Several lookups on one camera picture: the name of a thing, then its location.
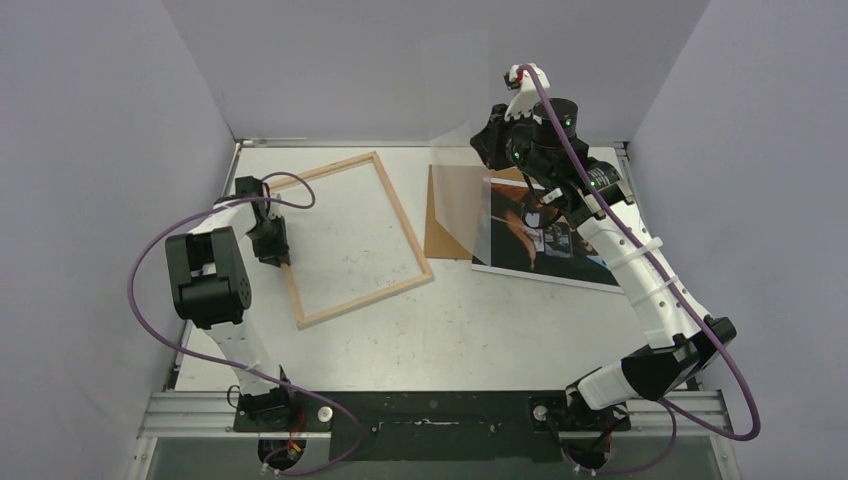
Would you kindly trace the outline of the glossy photo print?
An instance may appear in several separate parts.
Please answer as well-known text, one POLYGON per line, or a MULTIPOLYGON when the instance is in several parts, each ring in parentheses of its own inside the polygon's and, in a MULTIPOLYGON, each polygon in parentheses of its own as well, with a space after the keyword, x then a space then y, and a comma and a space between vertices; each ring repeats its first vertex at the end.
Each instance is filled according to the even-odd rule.
POLYGON ((488 215, 481 219, 471 268, 620 294, 622 289, 597 251, 555 208, 541 203, 542 189, 494 178, 488 215))

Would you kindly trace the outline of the clear glass pane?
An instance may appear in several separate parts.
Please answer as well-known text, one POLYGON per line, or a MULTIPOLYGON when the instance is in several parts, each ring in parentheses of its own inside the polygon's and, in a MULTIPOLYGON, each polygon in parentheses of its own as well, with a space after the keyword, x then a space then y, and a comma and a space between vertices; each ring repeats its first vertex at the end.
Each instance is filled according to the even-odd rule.
POLYGON ((489 38, 483 30, 422 42, 435 214, 473 258, 491 263, 491 173, 470 139, 486 125, 489 38))

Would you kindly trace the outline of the white wooden picture frame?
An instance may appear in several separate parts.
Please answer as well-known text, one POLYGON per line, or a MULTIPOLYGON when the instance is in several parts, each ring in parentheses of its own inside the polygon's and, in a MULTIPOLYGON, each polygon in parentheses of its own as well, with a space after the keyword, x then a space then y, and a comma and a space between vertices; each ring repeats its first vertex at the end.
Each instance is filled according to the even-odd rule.
POLYGON ((306 330, 362 317, 427 285, 434 273, 379 155, 368 152, 299 167, 305 180, 279 177, 272 193, 306 200, 284 210, 291 262, 263 274, 254 291, 267 318, 306 330))

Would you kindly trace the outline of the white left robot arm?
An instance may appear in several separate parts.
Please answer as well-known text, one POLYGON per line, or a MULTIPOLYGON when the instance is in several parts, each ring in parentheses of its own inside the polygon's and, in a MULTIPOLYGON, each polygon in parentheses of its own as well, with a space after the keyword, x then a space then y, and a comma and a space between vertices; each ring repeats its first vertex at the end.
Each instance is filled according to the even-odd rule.
POLYGON ((165 241, 173 304, 178 316, 203 331, 221 350, 238 381, 237 409, 257 425, 282 431, 297 420, 299 405, 282 367, 272 360, 249 319, 252 287, 239 247, 249 239, 254 257, 279 268, 290 262, 286 224, 266 182, 240 177, 235 191, 187 233, 165 241))

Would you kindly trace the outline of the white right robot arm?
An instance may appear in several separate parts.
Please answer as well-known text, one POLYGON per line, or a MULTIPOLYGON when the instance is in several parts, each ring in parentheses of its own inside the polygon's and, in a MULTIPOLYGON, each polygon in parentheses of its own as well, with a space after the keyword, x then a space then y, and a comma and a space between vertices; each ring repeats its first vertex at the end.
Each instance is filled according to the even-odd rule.
POLYGON ((737 331, 727 317, 714 317, 695 301, 661 252, 662 242, 641 225, 635 198, 611 163, 589 155, 575 133, 577 106, 555 98, 555 113, 584 173, 574 167, 542 105, 528 117, 510 119, 496 104, 471 147, 490 169, 517 168, 551 199, 544 205, 574 227, 609 268, 646 338, 646 345, 572 384, 565 402, 568 421, 593 427, 605 408, 633 397, 658 400, 708 366, 719 340, 737 331))

